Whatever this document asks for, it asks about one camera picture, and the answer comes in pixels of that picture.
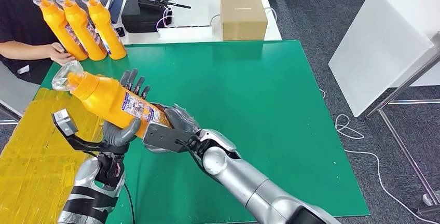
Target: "black case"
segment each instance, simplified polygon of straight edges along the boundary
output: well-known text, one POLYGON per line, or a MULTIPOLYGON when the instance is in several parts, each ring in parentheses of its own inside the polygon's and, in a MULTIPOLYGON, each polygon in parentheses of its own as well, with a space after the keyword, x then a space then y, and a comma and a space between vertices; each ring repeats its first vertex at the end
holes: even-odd
MULTIPOLYGON (((162 18, 165 9, 152 10, 141 8, 138 0, 126 0, 122 10, 121 20, 125 29, 129 33, 157 32, 156 24, 162 18)), ((165 18, 165 23, 171 24, 172 18, 165 18)), ((159 28, 163 28, 163 21, 160 21, 159 28)))

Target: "yellow plastic bottle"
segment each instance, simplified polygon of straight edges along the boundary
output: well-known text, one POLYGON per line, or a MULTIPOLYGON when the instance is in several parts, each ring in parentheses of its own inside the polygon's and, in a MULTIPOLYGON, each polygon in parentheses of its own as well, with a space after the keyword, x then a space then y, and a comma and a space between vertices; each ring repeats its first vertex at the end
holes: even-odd
POLYGON ((66 51, 79 61, 85 60, 88 57, 87 52, 67 22, 64 11, 53 0, 33 0, 33 2, 40 7, 44 20, 66 51))
POLYGON ((115 79, 84 72, 78 61, 62 66, 52 80, 52 87, 69 91, 87 110, 120 128, 128 126, 133 116, 139 117, 141 127, 136 136, 140 138, 144 137, 150 121, 171 127, 159 108, 125 89, 115 79))
POLYGON ((57 0, 57 3, 63 7, 67 21, 89 53, 89 58, 94 61, 104 59, 107 51, 101 38, 90 24, 86 11, 81 9, 75 0, 57 0))
POLYGON ((101 4, 101 0, 82 0, 89 8, 89 15, 101 36, 108 55, 119 60, 127 55, 118 33, 113 28, 110 12, 101 4))

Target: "gray carpet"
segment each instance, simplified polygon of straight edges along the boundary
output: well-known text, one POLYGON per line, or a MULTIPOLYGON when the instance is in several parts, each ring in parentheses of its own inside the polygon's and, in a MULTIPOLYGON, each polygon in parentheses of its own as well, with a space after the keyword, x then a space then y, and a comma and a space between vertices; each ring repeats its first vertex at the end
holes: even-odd
MULTIPOLYGON (((385 187, 408 207, 415 209, 423 206, 421 201, 423 188, 391 133, 379 116, 367 120, 364 116, 354 118, 351 115, 327 65, 364 1, 270 0, 270 3, 277 11, 278 27, 283 39, 301 41, 318 84, 327 93, 325 101, 333 120, 338 114, 346 114, 350 116, 350 127, 365 135, 362 140, 348 139, 340 135, 345 148, 377 154, 381 161, 380 169, 385 187)), ((408 90, 401 98, 434 99, 439 96, 440 87, 420 87, 408 90)), ((440 136, 437 128, 440 122, 440 118, 437 117, 440 114, 440 108, 436 105, 389 106, 386 108, 386 113, 401 137, 406 140, 408 149, 425 172, 432 187, 440 189, 438 167, 440 161, 437 158, 440 148, 435 145, 440 136)), ((4 144, 10 133, 9 128, 0 128, 0 144, 4 144)), ((371 211, 371 216, 339 218, 341 223, 424 223, 416 220, 383 192, 378 182, 374 157, 348 154, 348 158, 371 211)), ((426 216, 426 218, 440 221, 440 213, 426 216)))

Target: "green cutting mat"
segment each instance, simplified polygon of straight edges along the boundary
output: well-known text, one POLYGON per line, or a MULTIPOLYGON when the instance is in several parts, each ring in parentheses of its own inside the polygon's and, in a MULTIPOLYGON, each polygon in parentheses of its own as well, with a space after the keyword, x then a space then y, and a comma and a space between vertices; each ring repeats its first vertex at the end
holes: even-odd
MULTIPOLYGON (((135 45, 127 52, 82 65, 114 78, 137 68, 152 87, 149 101, 185 107, 287 192, 334 216, 369 215, 298 41, 135 45)), ((254 220, 187 153, 153 154, 137 139, 124 163, 137 223, 254 220)), ((124 191, 107 223, 131 223, 124 191)))

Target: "metal pole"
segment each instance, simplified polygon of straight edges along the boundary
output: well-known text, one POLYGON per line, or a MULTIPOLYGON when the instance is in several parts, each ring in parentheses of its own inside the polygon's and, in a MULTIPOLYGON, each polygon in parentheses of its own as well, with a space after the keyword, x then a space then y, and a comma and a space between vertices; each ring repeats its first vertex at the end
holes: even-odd
POLYGON ((417 215, 426 215, 433 212, 438 212, 440 210, 440 205, 422 207, 417 210, 417 215))
POLYGON ((438 104, 440 99, 434 100, 401 100, 401 101, 390 101, 388 105, 411 105, 411 104, 438 104))
POLYGON ((0 125, 12 125, 18 124, 15 120, 0 120, 0 125))
MULTIPOLYGON (((440 39, 440 32, 437 32, 432 41, 434 44, 438 44, 438 40, 440 39)), ((440 61, 440 52, 438 51, 437 46, 437 54, 433 56, 425 65, 419 68, 413 75, 411 75, 408 79, 406 79, 396 90, 394 90, 388 97, 385 98, 379 105, 377 105, 369 114, 367 114, 366 118, 370 119, 371 116, 379 109, 382 109, 386 106, 390 101, 395 99, 399 94, 401 94, 405 89, 407 89, 411 84, 413 84, 416 80, 418 80, 422 75, 424 75, 428 70, 430 70, 433 66, 435 66, 440 61)))
POLYGON ((433 205, 438 205, 439 202, 438 202, 437 196, 435 195, 434 190, 432 190, 431 186, 429 185, 428 181, 426 180, 426 178, 423 175, 422 171, 420 170, 419 166, 417 165, 417 163, 415 162, 415 160, 413 159, 413 157, 409 153, 409 151, 406 148, 405 144, 403 143, 402 139, 399 137, 398 133, 394 129, 394 127, 391 124, 390 120, 385 115, 385 113, 383 112, 382 109, 378 109, 377 111, 379 112, 380 116, 384 120, 384 122, 387 125, 388 129, 390 129, 391 133, 394 136, 394 139, 397 141, 397 144, 400 146, 400 148, 402 149, 402 151, 405 154, 406 158, 408 159, 409 163, 411 164, 412 168, 416 172, 417 177, 422 182, 422 185, 423 185, 423 187, 425 188, 425 190, 426 190, 426 192, 428 194, 428 198, 431 199, 433 205))
POLYGON ((18 116, 16 113, 14 113, 13 111, 9 110, 6 106, 4 106, 2 103, 0 103, 0 113, 7 115, 9 118, 15 120, 15 121, 20 121, 21 117, 18 116))

